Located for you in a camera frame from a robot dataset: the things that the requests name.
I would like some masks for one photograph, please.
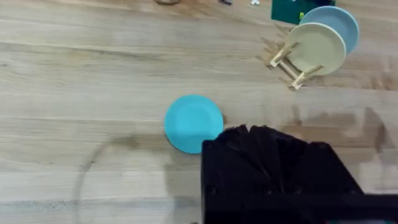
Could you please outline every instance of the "plate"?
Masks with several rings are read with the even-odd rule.
[[[223,115],[210,99],[187,95],[172,103],[166,113],[164,128],[174,147],[199,154],[204,140],[214,140],[223,131]]]
[[[318,22],[331,27],[343,38],[346,52],[349,54],[358,44],[359,26],[353,15],[335,6],[322,6],[308,12],[300,24]]]
[[[298,42],[288,58],[302,72],[319,65],[322,69],[314,75],[326,75],[339,69],[346,57],[346,47],[341,36],[332,28],[309,22],[294,28],[286,38],[286,45]]]

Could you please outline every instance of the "green object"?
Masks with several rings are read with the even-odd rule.
[[[312,9],[335,4],[334,0],[272,0],[271,19],[299,24],[301,18]]]

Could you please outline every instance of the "wood grain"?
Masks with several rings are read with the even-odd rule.
[[[398,192],[398,2],[340,0],[361,40],[292,93],[264,59],[292,28],[271,0],[0,2],[2,223],[201,222],[200,158],[162,121],[186,94],[226,127],[330,143],[367,192]]]

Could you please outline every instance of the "light blue plate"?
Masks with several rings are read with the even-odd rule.
[[[223,115],[210,99],[187,95],[172,103],[166,113],[164,129],[174,147],[199,154],[204,140],[214,140],[223,131]]]
[[[331,27],[343,38],[346,52],[354,50],[359,39],[359,26],[353,15],[348,11],[335,6],[322,6],[309,11],[300,24],[318,22]]]

